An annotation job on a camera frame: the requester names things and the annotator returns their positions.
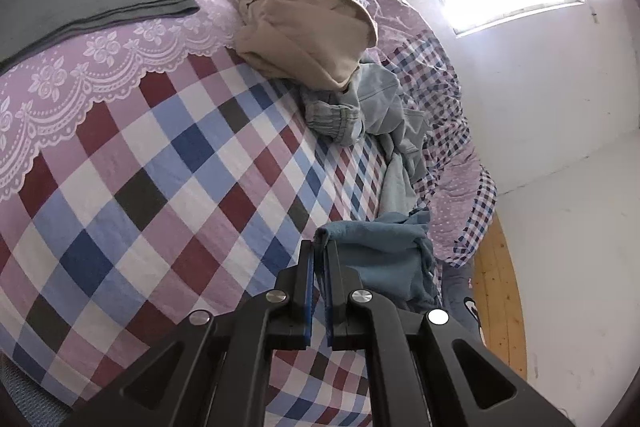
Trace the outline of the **teal blue shirt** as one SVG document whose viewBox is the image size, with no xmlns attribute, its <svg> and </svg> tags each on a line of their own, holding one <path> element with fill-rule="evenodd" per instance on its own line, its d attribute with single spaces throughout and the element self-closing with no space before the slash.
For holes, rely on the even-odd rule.
<svg viewBox="0 0 640 427">
<path fill-rule="evenodd" d="M 333 242 L 338 261 L 356 270 L 365 288 L 399 309 L 423 313 L 439 306 L 430 223 L 426 209 L 386 212 L 373 221 L 333 221 L 314 234 L 314 252 Z"/>
</svg>

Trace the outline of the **blue grey plush pillow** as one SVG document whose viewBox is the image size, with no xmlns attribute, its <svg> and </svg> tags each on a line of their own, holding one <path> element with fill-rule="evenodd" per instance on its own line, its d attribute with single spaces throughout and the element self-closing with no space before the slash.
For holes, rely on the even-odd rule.
<svg viewBox="0 0 640 427">
<path fill-rule="evenodd" d="M 480 312 L 473 293 L 473 261 L 460 268 L 444 265 L 442 268 L 442 304 L 445 310 L 476 340 L 485 344 Z"/>
</svg>

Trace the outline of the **wooden headboard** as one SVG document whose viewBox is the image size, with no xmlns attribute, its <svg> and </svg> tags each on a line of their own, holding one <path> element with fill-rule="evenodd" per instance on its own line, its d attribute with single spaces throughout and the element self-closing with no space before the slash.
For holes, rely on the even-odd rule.
<svg viewBox="0 0 640 427">
<path fill-rule="evenodd" d="M 474 256 L 474 298 L 488 349 L 527 379 L 524 315 L 518 281 L 498 216 Z"/>
</svg>

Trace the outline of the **checkered purple duvet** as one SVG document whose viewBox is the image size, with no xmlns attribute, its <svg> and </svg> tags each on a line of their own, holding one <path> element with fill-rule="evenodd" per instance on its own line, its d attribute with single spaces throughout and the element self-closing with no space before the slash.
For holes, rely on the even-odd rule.
<svg viewBox="0 0 640 427">
<path fill-rule="evenodd" d="M 406 0 L 357 1 L 378 25 L 370 57 L 397 76 L 409 105 L 425 114 L 426 173 L 416 194 L 431 211 L 435 257 L 461 268 L 490 227 L 497 187 L 472 142 L 457 73 L 431 27 Z"/>
</svg>

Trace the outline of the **grey green sweatshirt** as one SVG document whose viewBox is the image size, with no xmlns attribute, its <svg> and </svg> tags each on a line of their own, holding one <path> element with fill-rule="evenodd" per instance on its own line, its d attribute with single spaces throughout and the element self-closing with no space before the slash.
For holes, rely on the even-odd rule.
<svg viewBox="0 0 640 427">
<path fill-rule="evenodd" d="M 378 142 L 387 161 L 378 214 L 406 215 L 418 201 L 413 184 L 426 175 L 423 143 L 426 138 L 425 113 L 413 108 L 391 108 L 380 127 Z"/>
</svg>

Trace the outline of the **plaid checkered bed sheet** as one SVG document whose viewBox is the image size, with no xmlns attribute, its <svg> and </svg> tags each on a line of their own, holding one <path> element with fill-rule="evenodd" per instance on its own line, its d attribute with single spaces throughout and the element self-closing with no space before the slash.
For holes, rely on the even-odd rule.
<svg viewBox="0 0 640 427">
<path fill-rule="evenodd" d="M 373 0 L 358 0 L 370 5 Z M 233 51 L 238 0 L 97 31 L 1 79 L 1 351 L 77 407 L 195 309 L 271 287 L 385 160 L 309 130 Z"/>
</svg>

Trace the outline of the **light blue elastic-cuff garment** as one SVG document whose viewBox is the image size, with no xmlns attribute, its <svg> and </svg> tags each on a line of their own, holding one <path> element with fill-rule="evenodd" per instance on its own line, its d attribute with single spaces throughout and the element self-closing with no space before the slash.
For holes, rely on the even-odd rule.
<svg viewBox="0 0 640 427">
<path fill-rule="evenodd" d="M 405 138 L 407 117 L 397 76 L 375 63 L 361 63 L 343 91 L 300 89 L 307 126 L 338 145 L 365 134 L 388 136 L 392 148 Z"/>
</svg>

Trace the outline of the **beige khaki garment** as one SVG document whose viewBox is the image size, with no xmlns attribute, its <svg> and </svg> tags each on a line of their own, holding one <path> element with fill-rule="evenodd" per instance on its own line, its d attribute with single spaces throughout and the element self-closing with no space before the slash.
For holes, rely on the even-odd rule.
<svg viewBox="0 0 640 427">
<path fill-rule="evenodd" d="M 355 0 L 239 0 L 235 52 L 269 79 L 316 91 L 342 91 L 378 26 Z"/>
</svg>

